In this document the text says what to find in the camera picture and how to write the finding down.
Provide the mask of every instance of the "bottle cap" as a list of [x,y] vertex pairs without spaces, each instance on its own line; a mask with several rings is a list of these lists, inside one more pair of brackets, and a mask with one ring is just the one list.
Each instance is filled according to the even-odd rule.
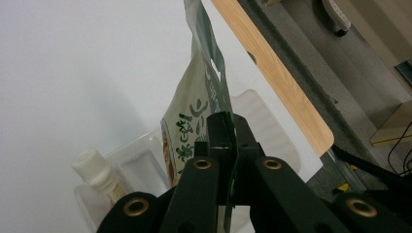
[[73,169],[90,186],[104,184],[111,174],[111,166],[96,149],[80,153],[72,164]]

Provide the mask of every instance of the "plastic packaging bag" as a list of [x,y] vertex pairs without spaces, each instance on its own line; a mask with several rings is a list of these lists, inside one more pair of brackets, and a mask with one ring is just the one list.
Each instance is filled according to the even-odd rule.
[[176,184],[186,161],[193,157],[194,142],[205,141],[206,118],[232,110],[225,79],[224,60],[210,19],[200,0],[185,0],[186,19],[192,32],[191,61],[161,121],[163,153],[171,182]]

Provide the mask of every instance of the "brass screw insert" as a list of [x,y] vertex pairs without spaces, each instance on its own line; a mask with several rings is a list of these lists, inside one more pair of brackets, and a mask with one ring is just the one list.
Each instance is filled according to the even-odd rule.
[[278,170],[282,167],[282,164],[275,159],[267,159],[263,162],[263,166],[267,169]]
[[194,161],[193,165],[195,168],[202,169],[202,170],[212,167],[212,163],[205,159],[196,160]]
[[149,202],[144,198],[133,198],[123,208],[127,216],[140,216],[149,208]]
[[370,204],[358,198],[351,198],[346,201],[349,209],[360,216],[374,217],[378,215],[378,211]]

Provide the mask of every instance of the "white plastic bottle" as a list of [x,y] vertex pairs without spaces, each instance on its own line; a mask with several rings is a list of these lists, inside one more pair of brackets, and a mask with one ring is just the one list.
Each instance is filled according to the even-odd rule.
[[72,167],[83,178],[84,183],[90,185],[99,193],[108,196],[112,204],[115,204],[126,195],[118,175],[98,150],[91,149],[80,153],[73,162]]

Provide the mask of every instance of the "wooden board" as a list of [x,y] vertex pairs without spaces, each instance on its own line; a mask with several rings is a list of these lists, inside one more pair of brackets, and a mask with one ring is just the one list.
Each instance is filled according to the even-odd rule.
[[309,143],[318,154],[333,144],[333,134],[291,73],[269,46],[236,0],[212,0],[244,49],[251,53],[257,67],[288,109]]
[[[405,102],[389,117],[389,119],[370,138],[373,147],[395,144],[406,127],[412,121],[412,100]],[[412,126],[406,131],[401,142],[412,141]]]

